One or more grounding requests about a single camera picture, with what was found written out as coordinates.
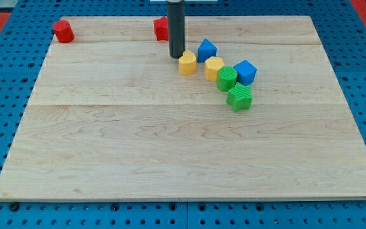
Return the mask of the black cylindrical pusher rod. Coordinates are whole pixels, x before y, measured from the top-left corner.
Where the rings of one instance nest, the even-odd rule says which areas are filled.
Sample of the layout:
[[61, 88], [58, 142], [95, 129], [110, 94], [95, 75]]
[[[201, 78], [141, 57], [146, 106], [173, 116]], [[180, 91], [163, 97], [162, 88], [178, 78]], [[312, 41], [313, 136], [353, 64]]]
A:
[[174, 59], [180, 58], [185, 50], [184, 7], [184, 0], [166, 0], [169, 53]]

